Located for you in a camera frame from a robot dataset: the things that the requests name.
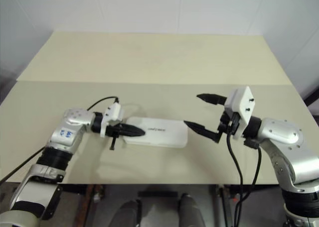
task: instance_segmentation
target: floor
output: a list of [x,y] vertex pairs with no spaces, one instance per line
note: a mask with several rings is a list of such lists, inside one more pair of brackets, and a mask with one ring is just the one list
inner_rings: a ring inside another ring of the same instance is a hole
[[[0,188],[0,213],[8,208],[16,183],[5,183]],[[116,210],[126,201],[139,198],[141,191],[177,192],[178,197],[189,193],[196,200],[206,227],[225,227],[222,205],[214,186],[207,185],[108,185],[105,197],[99,203],[91,203],[86,227],[107,227]],[[177,227],[176,197],[142,197],[143,218],[141,227]],[[55,215],[42,221],[41,227],[72,227],[80,196],[64,192]],[[231,200],[232,213],[235,202]],[[281,227],[285,221],[283,199],[278,187],[256,191],[243,204],[242,227]]]

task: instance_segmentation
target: silver robotic arm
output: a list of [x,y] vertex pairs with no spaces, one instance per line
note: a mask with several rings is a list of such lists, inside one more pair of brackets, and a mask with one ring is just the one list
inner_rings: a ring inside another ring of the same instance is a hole
[[85,132],[96,132],[101,137],[144,135],[141,129],[113,121],[122,121],[123,110],[114,102],[104,113],[84,109],[70,109],[64,113],[60,125],[47,142],[42,155],[31,166],[15,191],[10,210],[0,215],[0,227],[37,227],[40,220],[48,220],[58,205],[68,162],[76,152]]
[[286,120],[252,116],[255,106],[249,87],[235,89],[229,97],[198,95],[211,104],[225,106],[218,132],[185,121],[200,135],[219,142],[222,133],[243,137],[251,148],[261,147],[269,155],[285,200],[287,227],[319,226],[319,158],[308,149],[301,129]]

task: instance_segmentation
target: table surface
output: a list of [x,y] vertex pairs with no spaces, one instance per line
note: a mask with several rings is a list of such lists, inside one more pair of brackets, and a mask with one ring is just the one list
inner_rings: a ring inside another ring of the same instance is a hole
[[56,32],[18,81],[290,85],[262,36]]
[[[42,147],[68,108],[87,108],[101,97],[117,95],[129,116],[189,120],[216,130],[222,106],[196,98],[200,93],[227,96],[237,85],[105,84],[76,82],[18,82],[0,106],[0,162],[3,177],[31,153]],[[251,85],[256,100],[255,116],[287,119],[305,133],[309,147],[319,154],[319,129],[296,90],[290,85]],[[110,104],[98,104],[104,111]],[[233,141],[233,149],[243,171],[244,183],[251,183],[257,152]],[[84,135],[78,152],[67,169],[64,183],[140,184],[235,184],[235,165],[223,136],[219,144],[188,131],[183,149],[127,145],[121,138],[115,151],[110,139],[95,133]],[[21,181],[29,165],[9,181]],[[277,183],[265,152],[257,183]]]

